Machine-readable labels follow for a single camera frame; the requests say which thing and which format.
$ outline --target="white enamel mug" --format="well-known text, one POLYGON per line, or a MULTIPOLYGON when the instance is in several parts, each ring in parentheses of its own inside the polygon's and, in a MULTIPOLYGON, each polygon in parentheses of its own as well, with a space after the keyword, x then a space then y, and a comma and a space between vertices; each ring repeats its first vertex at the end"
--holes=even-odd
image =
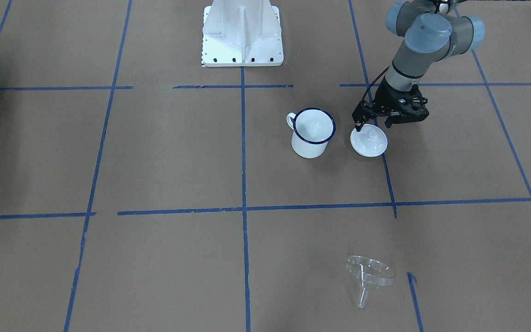
POLYGON ((286 116, 292 134, 292 149, 304 158, 320 156, 335 134, 335 121, 329 113, 318 108, 306 108, 286 116))

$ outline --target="mug handle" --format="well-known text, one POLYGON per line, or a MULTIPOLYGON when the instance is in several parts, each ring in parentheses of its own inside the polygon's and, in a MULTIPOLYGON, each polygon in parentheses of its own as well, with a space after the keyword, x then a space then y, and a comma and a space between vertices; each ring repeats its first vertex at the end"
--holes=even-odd
POLYGON ((296 117, 296 114, 292 112, 288 113, 288 115, 286 116, 286 122, 288 122, 288 126, 290 126, 292 130, 294 130, 295 128, 294 126, 295 117, 296 117))

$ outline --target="black cable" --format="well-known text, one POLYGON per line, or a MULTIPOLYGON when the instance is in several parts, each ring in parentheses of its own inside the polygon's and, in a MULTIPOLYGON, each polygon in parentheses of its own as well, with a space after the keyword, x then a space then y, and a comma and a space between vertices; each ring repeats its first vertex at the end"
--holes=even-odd
POLYGON ((371 83, 371 84, 368 84, 368 88, 366 89, 366 92, 364 92, 364 97, 362 99, 366 99, 366 95, 368 94, 368 92, 370 91, 370 88, 375 84, 375 82, 378 81, 379 78, 382 77, 382 75, 384 75, 386 73, 386 71, 390 68, 390 66, 386 67, 385 70, 382 71, 382 73, 380 73, 380 75, 378 75, 377 78, 374 79, 374 81, 371 83))

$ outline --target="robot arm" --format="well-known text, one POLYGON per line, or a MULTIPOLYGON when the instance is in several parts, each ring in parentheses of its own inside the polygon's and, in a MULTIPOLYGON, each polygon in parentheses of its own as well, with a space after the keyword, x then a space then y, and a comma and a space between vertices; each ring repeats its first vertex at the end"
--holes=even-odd
POLYGON ((378 116, 388 116, 386 128, 427 118, 427 99, 417 83, 433 62, 474 50, 484 38, 484 25, 478 17, 447 15, 457 2, 414 0, 392 6, 386 27, 405 40, 385 70, 373 102, 365 100, 365 93, 352 113, 356 130, 378 116))

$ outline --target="white ceramic lid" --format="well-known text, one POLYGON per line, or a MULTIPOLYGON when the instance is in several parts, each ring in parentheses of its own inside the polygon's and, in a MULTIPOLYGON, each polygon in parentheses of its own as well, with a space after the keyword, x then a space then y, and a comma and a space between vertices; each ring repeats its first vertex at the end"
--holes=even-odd
POLYGON ((350 141, 354 150, 364 157, 377 157, 383 154, 388 146, 386 135, 374 124, 365 124, 360 132, 354 128, 350 141))

